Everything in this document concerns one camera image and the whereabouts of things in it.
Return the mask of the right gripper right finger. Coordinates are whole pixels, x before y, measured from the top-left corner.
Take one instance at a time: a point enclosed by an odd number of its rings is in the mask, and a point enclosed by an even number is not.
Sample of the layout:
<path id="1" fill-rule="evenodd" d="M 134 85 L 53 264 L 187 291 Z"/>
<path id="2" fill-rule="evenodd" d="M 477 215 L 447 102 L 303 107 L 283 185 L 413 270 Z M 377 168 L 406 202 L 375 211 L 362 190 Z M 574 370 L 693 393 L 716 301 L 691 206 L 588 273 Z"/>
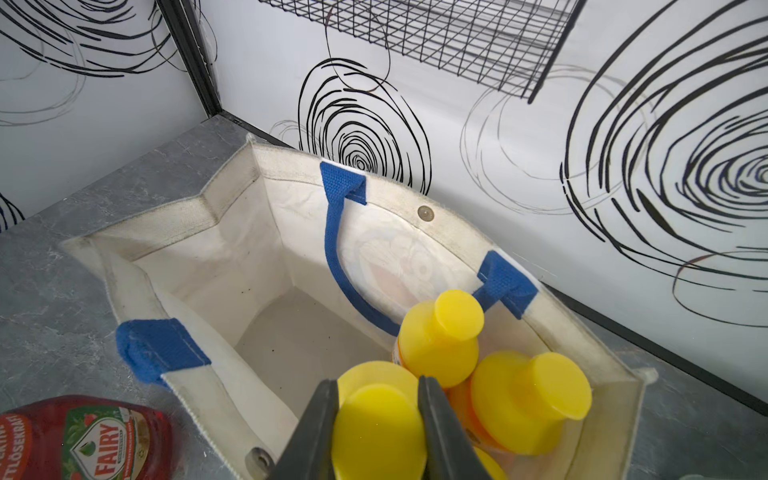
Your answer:
<path id="1" fill-rule="evenodd" d="M 433 377 L 419 378 L 418 410 L 426 435 L 425 479 L 491 479 L 446 394 Z"/>

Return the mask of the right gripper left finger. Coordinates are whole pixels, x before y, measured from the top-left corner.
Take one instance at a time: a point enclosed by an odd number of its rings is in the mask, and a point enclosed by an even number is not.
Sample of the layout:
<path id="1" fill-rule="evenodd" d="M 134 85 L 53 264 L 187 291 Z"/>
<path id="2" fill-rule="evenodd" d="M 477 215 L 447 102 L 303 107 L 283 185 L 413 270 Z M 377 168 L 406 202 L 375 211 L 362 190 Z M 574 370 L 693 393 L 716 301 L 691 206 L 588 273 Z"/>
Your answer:
<path id="1" fill-rule="evenodd" d="M 337 381 L 321 381 L 268 479 L 334 479 L 331 450 L 338 410 Z"/>

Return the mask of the orange soap bottle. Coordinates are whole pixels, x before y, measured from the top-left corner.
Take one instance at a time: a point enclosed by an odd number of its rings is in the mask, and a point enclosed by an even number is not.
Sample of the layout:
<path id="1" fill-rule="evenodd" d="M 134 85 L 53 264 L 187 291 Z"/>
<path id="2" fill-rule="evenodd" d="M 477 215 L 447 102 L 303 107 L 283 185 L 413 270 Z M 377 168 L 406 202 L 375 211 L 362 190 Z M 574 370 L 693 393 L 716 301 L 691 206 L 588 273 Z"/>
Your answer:
<path id="1" fill-rule="evenodd" d="M 553 450 L 566 422 L 583 420 L 593 402 L 587 376 L 570 358 L 512 350 L 486 356 L 447 397 L 472 443 L 524 456 Z"/>
<path id="2" fill-rule="evenodd" d="M 462 290 L 445 291 L 407 312 L 392 361 L 417 377 L 433 377 L 443 389 L 451 389 L 464 382 L 477 365 L 484 322 L 484 311 L 474 296 Z"/>
<path id="3" fill-rule="evenodd" d="M 359 364 L 337 380 L 331 460 L 337 479 L 420 479 L 427 445 L 418 380 L 386 361 Z"/>
<path id="4" fill-rule="evenodd" d="M 501 466 L 488 453 L 478 447 L 474 447 L 473 450 L 492 480 L 508 479 Z"/>

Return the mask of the orange soap bottle front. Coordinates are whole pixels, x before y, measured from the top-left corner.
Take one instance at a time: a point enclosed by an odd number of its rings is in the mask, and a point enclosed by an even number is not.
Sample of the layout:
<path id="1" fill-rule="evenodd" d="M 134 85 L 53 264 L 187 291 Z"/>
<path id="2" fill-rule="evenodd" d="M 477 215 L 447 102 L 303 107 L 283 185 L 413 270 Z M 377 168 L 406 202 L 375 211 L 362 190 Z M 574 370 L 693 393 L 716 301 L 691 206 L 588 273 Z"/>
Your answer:
<path id="1" fill-rule="evenodd" d="M 583 420 L 593 402 L 587 376 L 570 358 L 512 350 L 486 356 L 447 397 L 472 443 L 524 456 L 553 450 L 566 422 Z"/>

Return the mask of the white canvas bag blue handles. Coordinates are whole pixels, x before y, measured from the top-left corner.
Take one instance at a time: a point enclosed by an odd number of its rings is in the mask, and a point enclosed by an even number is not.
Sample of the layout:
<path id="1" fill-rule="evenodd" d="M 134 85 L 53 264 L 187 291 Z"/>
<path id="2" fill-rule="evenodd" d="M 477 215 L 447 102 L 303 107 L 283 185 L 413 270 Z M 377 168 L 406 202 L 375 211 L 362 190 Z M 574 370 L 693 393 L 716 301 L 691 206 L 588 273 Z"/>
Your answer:
<path id="1" fill-rule="evenodd" d="M 249 139 L 193 197 L 66 240 L 105 284 L 124 361 L 168 387 L 238 479 L 263 479 L 317 384 L 386 360 L 447 290 L 486 313 L 480 352 L 556 352 L 592 408 L 548 454 L 492 448 L 511 479 L 622 479 L 645 384 L 523 266 L 395 181 Z"/>

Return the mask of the red soap bottle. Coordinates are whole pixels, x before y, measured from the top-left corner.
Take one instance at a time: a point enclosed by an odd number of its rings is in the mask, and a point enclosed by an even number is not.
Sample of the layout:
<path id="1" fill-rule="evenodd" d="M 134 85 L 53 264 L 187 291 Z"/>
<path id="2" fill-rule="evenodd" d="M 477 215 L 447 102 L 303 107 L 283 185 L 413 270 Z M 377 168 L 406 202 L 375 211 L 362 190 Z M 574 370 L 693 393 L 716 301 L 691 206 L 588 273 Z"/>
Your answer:
<path id="1" fill-rule="evenodd" d="M 173 433 L 159 410 L 84 395 L 1 414 L 3 479 L 168 479 Z"/>

